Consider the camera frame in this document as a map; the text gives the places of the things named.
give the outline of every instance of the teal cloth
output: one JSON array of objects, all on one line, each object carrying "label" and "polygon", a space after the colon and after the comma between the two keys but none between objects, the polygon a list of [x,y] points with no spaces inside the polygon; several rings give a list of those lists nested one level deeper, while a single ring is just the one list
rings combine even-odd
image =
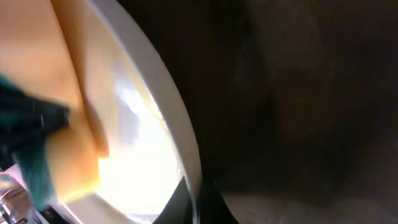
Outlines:
[{"label": "teal cloth", "polygon": [[[16,88],[0,75],[0,86]],[[7,113],[0,108],[0,125],[11,127],[18,121],[21,114]],[[22,178],[29,189],[29,195],[36,209],[43,209],[55,196],[49,167],[45,156],[45,139],[37,139],[29,148],[18,149],[13,155],[18,163]]]}]

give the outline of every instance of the tan surface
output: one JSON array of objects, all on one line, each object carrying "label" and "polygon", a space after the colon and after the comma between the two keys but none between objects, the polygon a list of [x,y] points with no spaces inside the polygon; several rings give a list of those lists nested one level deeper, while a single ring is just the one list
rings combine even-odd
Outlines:
[{"label": "tan surface", "polygon": [[96,136],[98,154],[108,157],[108,141],[117,131],[119,110],[111,64],[124,54],[120,53],[118,43],[85,1],[54,0],[52,5],[84,93],[85,109]]},{"label": "tan surface", "polygon": [[97,156],[67,46],[48,0],[0,0],[0,73],[31,96],[71,108],[70,128],[48,141],[50,173],[62,200],[91,190]]}]

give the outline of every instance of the white surface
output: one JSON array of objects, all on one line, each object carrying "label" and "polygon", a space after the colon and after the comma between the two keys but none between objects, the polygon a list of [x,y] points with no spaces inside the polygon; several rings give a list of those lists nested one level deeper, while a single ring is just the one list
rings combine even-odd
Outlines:
[{"label": "white surface", "polygon": [[[160,213],[180,179],[176,152],[196,198],[201,166],[190,119],[163,61],[138,25],[115,0],[52,3],[86,103],[109,146],[109,158],[99,162],[99,195],[123,213]],[[102,209],[92,200],[97,199],[68,206],[83,223],[98,223],[80,217],[80,209],[89,205],[90,210]]]},{"label": "white surface", "polygon": [[77,200],[67,205],[79,223],[84,224],[125,224],[132,223],[96,195]]}]

